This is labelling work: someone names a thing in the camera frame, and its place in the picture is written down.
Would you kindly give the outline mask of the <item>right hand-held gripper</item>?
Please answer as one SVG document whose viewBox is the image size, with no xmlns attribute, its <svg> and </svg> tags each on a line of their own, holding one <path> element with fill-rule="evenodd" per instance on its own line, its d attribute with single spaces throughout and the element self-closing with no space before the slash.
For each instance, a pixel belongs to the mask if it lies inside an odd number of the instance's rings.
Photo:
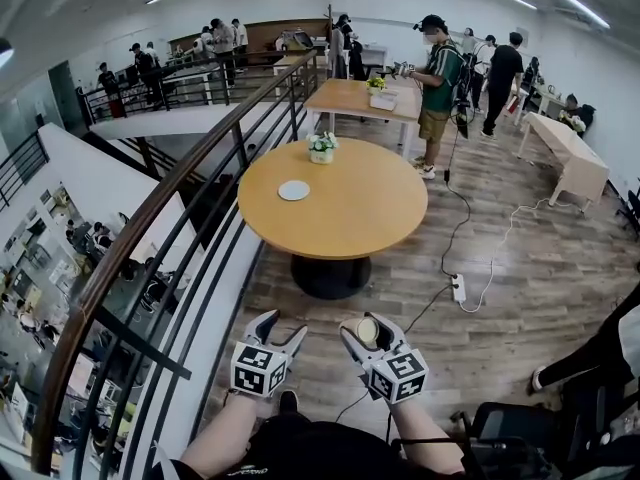
<svg viewBox="0 0 640 480">
<path fill-rule="evenodd" d="M 364 316 L 369 319 L 343 321 L 339 334 L 349 355 L 364 369 L 364 382 L 371 398 L 395 405 L 418 396 L 424 391 L 429 375 L 421 352 L 409 349 L 404 331 L 395 322 L 373 312 Z M 374 348 L 386 353 L 370 360 Z"/>
</svg>

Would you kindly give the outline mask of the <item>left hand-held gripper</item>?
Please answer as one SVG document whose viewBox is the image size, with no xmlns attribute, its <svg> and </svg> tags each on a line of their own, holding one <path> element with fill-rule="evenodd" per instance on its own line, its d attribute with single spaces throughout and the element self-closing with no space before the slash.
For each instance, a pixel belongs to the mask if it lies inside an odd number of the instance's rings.
<svg viewBox="0 0 640 480">
<path fill-rule="evenodd" d="M 288 366 L 299 352 L 308 326 L 300 326 L 281 343 L 267 343 L 279 317 L 279 310 L 271 310 L 247 324 L 245 336 L 236 343 L 231 359 L 232 389 L 270 398 L 284 382 Z"/>
</svg>

